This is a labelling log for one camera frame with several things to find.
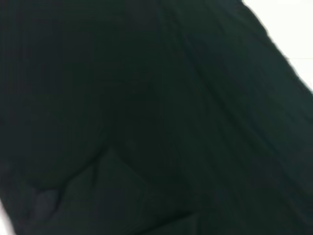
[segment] black fabric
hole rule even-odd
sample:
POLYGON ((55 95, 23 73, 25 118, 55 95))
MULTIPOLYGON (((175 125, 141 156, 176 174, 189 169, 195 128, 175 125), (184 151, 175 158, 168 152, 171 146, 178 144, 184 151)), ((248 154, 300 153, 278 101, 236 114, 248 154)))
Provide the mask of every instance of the black fabric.
POLYGON ((6 1, 0 19, 17 235, 309 233, 312 93, 242 2, 6 1))

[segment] dark green fabric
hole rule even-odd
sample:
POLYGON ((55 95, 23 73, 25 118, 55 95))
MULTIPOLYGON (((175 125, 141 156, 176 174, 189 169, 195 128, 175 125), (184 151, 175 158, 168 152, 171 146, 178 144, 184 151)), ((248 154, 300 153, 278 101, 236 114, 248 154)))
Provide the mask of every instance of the dark green fabric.
POLYGON ((58 192, 20 234, 309 232, 312 93, 240 1, 1 15, 1 155, 58 192))

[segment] cloth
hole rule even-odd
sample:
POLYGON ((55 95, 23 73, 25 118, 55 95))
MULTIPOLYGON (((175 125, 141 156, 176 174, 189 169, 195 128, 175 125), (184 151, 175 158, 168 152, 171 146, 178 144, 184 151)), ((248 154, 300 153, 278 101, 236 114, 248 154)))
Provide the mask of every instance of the cloth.
POLYGON ((308 232, 312 94, 242 2, 5 1, 0 19, 17 235, 308 232))

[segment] dark clothing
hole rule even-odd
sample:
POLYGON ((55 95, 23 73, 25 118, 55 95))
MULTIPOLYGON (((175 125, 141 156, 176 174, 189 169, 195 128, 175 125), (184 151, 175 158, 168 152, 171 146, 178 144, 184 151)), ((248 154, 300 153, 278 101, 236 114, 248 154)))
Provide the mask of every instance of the dark clothing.
POLYGON ((2 5, 18 235, 308 232, 313 97, 240 1, 2 5))

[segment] white wall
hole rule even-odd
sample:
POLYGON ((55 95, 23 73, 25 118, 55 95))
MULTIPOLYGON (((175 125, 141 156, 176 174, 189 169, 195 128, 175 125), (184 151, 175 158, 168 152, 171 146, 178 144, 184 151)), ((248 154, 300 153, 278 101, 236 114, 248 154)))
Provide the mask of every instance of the white wall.
POLYGON ((0 235, 14 235, 9 219, 0 202, 0 235))
POLYGON ((313 90, 313 0, 244 0, 313 90))

